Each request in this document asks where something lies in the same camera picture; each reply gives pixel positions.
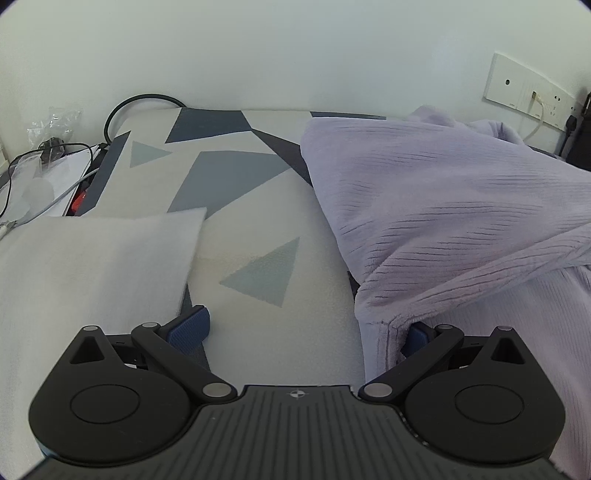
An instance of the purple fleece blanket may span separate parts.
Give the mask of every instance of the purple fleece blanket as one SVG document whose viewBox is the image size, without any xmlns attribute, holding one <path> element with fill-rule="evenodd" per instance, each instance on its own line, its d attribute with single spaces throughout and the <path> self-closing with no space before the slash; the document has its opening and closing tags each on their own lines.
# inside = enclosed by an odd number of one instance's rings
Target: purple fleece blanket
<svg viewBox="0 0 591 480">
<path fill-rule="evenodd" d="M 367 379 L 410 324 L 513 325 L 567 410 L 553 459 L 591 473 L 591 173 L 496 122 L 316 118 L 301 141 L 316 196 L 361 285 Z"/>
</svg>

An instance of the wall socket panel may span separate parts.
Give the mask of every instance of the wall socket panel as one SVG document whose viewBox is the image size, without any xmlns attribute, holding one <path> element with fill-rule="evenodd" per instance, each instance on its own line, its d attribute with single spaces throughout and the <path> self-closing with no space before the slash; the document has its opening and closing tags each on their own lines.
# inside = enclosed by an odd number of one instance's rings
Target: wall socket panel
<svg viewBox="0 0 591 480">
<path fill-rule="evenodd" d="M 544 76 L 495 53 L 484 97 L 539 119 L 542 107 L 532 98 L 533 92 L 537 92 L 544 102 L 544 123 L 559 130 L 566 129 L 566 121 L 570 115 L 579 117 L 583 109 L 583 105 L 573 95 Z"/>
</svg>

